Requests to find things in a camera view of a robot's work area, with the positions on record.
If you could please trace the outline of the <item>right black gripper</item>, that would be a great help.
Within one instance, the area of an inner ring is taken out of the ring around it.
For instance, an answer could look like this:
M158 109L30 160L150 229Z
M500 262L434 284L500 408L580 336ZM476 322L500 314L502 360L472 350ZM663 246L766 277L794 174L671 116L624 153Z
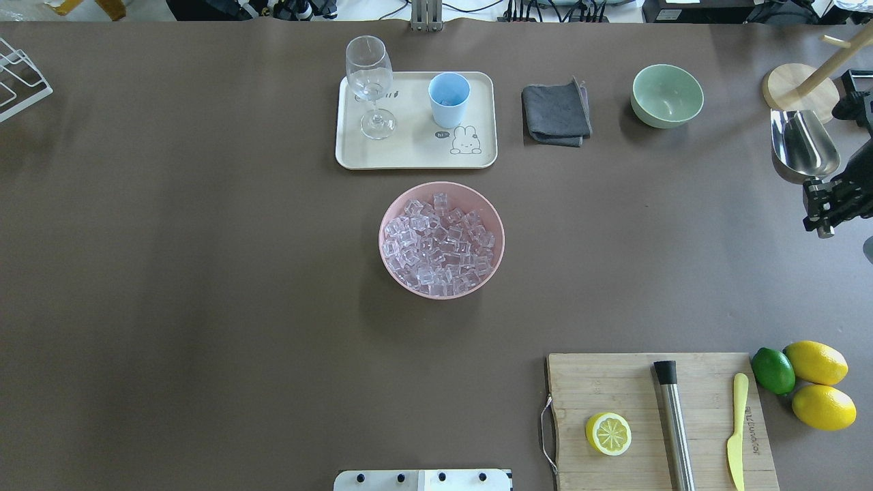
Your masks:
M871 92L849 92L835 104L833 118L853 120L872 134ZM819 237L831 237L833 227L860 217L872 215L872 140L858 149L842 173L831 181L807 179L804 186L804 204L808 216L803 221L805 230L816 230Z

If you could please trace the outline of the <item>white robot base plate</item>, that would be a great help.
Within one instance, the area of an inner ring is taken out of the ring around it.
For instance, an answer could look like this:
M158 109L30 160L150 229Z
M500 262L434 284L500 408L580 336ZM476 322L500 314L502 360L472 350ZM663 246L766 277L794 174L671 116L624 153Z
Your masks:
M512 472L499 468L347 470L334 490L512 490Z

